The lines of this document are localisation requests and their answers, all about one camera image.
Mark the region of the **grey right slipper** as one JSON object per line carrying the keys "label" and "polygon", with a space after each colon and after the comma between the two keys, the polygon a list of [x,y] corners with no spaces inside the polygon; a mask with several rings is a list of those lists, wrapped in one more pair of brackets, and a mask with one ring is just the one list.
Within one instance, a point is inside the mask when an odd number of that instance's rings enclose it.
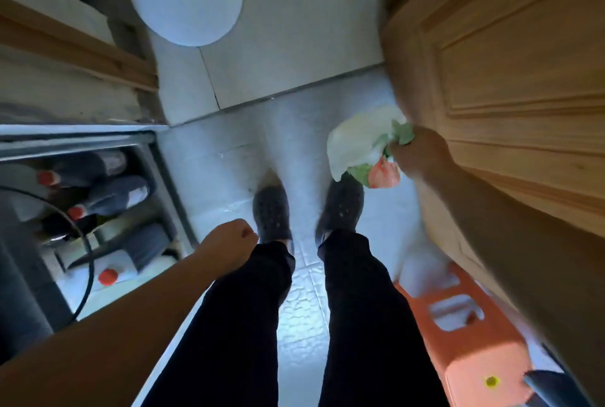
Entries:
{"label": "grey right slipper", "polygon": [[345,172],[339,181],[333,180],[316,226],[316,246],[319,247],[335,230],[356,233],[364,208],[364,199],[363,185],[349,172]]}

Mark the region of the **grey slipper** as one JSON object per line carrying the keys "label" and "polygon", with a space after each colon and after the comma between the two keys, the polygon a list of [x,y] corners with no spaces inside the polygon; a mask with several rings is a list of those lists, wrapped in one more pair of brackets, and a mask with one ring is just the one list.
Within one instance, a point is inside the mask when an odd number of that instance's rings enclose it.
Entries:
{"label": "grey slipper", "polygon": [[292,242],[289,202],[282,184],[268,185],[256,192],[253,219],[260,243]]}
{"label": "grey slipper", "polygon": [[363,185],[349,172],[345,172],[339,181],[333,180],[316,226],[316,246],[319,247],[335,230],[356,233],[364,208],[364,199]]}

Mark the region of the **person's leg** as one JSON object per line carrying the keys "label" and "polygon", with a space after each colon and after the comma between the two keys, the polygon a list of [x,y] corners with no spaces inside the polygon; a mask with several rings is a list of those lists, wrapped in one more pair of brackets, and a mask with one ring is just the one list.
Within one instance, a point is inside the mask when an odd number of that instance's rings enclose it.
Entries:
{"label": "person's leg", "polygon": [[258,244],[208,289],[141,407],[277,407],[278,311],[291,288],[289,244]]}
{"label": "person's leg", "polygon": [[330,309],[319,407],[449,407],[410,306],[368,239],[335,230],[318,253]]}

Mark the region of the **person's right forearm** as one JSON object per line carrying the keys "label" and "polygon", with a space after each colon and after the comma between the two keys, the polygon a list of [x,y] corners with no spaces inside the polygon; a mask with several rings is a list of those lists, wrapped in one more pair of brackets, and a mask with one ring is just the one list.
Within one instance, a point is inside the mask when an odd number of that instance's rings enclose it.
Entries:
{"label": "person's right forearm", "polygon": [[605,239],[450,165],[420,180],[594,407],[605,407]]}

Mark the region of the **wooden door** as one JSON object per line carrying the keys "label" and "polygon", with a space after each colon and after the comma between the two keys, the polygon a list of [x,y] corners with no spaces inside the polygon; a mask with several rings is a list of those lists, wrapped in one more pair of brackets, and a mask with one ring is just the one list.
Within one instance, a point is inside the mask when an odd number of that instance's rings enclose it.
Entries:
{"label": "wooden door", "polygon": [[381,43],[460,166],[605,237],[605,0],[396,0]]}

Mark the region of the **person's right hand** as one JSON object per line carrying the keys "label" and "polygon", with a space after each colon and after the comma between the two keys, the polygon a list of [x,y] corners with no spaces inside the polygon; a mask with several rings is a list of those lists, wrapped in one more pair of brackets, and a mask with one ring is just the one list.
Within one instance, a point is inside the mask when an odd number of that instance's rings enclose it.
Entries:
{"label": "person's right hand", "polygon": [[387,147],[389,154],[407,177],[433,184],[460,169],[447,142],[436,131],[414,126],[412,132],[414,138],[411,142],[402,145],[398,141],[392,141]]}

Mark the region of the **orange plastic stool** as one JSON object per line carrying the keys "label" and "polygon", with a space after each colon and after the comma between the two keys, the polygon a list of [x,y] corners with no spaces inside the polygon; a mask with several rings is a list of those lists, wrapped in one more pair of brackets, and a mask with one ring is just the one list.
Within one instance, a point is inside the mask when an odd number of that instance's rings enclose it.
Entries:
{"label": "orange plastic stool", "polygon": [[[465,270],[455,263],[448,270],[458,280],[450,288],[412,297],[395,287],[412,309],[450,407],[525,404],[533,390],[524,375],[533,365],[524,337]],[[468,308],[461,327],[443,329],[432,307],[459,298],[476,307]]]}

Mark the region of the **person's left forearm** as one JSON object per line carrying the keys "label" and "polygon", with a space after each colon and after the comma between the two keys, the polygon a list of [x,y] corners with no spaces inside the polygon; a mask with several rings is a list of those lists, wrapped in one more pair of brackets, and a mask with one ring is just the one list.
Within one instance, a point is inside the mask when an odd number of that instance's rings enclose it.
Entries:
{"label": "person's left forearm", "polygon": [[130,407],[221,270],[194,254],[0,366],[0,407]]}

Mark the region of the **person's left leg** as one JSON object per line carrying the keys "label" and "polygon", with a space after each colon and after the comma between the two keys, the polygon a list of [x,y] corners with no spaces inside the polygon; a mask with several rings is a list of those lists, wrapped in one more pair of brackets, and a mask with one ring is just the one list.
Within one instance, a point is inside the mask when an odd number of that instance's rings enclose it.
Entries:
{"label": "person's left leg", "polygon": [[208,289],[141,407],[277,407],[278,311],[291,288],[289,244],[258,244]]}

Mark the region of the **wooden door frame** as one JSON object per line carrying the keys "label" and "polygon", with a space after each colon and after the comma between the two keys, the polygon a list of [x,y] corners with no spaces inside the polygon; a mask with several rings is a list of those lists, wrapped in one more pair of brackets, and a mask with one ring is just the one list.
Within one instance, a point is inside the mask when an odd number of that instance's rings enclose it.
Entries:
{"label": "wooden door frame", "polygon": [[0,0],[0,44],[105,81],[157,92],[156,66],[14,0]]}

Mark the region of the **person's left hand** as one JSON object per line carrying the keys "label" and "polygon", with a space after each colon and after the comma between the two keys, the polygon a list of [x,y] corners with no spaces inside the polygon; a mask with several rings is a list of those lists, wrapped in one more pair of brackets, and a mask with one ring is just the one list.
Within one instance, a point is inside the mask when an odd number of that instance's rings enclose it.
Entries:
{"label": "person's left hand", "polygon": [[193,257],[203,275],[215,281],[243,266],[259,239],[246,220],[232,220],[215,227],[199,244]]}

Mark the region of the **white jug with red cap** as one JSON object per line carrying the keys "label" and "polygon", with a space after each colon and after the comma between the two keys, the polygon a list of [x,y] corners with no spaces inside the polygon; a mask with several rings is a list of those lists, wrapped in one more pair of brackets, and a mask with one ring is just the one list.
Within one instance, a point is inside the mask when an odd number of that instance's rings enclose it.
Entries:
{"label": "white jug with red cap", "polygon": [[[150,277],[152,273],[161,273],[177,263],[173,256],[160,255],[142,268],[137,268],[125,250],[118,250],[93,262],[94,276],[90,297],[98,293],[117,290],[126,283],[134,285],[135,281]],[[57,278],[56,283],[67,301],[75,304],[83,298],[89,280],[89,266],[79,265],[67,269]]]}

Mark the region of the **grey left slipper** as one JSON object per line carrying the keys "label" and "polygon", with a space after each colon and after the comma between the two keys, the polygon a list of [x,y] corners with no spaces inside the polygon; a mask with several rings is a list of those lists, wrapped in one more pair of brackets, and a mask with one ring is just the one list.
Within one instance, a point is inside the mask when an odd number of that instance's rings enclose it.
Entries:
{"label": "grey left slipper", "polygon": [[253,219],[260,243],[292,242],[289,202],[282,184],[268,185],[256,192]]}

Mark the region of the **white floral cloth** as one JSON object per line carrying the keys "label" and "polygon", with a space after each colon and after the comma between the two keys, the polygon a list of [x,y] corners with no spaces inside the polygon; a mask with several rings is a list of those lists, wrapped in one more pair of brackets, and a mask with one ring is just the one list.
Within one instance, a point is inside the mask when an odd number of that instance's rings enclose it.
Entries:
{"label": "white floral cloth", "polygon": [[381,105],[344,120],[329,134],[330,173],[339,182],[349,174],[367,189],[392,189],[402,172],[389,144],[407,145],[414,139],[412,124],[395,105]]}

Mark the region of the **person's right leg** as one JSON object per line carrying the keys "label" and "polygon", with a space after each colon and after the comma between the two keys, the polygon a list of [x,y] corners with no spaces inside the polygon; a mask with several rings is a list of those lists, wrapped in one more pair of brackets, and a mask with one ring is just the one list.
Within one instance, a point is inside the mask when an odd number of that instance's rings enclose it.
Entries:
{"label": "person's right leg", "polygon": [[318,253],[330,309],[319,407],[449,407],[410,306],[368,239],[335,230]]}

